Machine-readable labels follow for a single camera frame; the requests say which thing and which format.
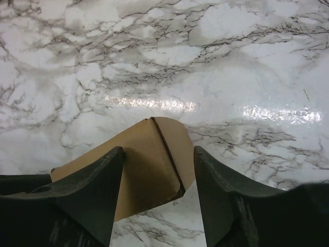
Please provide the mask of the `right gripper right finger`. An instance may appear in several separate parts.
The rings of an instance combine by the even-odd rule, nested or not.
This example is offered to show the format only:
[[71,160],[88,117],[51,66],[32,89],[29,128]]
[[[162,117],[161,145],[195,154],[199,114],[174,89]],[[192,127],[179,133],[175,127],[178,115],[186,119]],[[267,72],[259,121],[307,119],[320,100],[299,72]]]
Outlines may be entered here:
[[328,184],[288,191],[256,182],[194,148],[207,246],[328,246]]

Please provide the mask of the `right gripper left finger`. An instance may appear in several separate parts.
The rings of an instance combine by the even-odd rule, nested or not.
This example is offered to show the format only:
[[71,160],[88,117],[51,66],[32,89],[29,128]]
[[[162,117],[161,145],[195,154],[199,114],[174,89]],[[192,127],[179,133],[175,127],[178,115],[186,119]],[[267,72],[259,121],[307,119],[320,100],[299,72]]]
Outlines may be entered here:
[[109,246],[123,160],[115,147],[58,181],[1,196],[1,246]]

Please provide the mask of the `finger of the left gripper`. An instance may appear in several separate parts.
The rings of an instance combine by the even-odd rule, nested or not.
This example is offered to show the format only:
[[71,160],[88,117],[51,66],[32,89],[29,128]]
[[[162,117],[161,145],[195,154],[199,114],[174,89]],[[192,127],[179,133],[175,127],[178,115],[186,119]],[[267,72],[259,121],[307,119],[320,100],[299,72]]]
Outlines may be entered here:
[[49,174],[33,175],[0,175],[1,196],[26,192],[30,193],[35,189],[51,183]]

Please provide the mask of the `brown cardboard box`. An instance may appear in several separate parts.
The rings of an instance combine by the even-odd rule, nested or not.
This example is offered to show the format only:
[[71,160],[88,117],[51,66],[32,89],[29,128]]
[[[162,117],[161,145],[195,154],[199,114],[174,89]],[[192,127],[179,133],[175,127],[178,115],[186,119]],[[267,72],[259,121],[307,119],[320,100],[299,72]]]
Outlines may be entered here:
[[125,154],[115,221],[182,197],[195,180],[194,146],[186,127],[171,118],[151,117],[53,169],[52,181],[86,167],[115,146]]

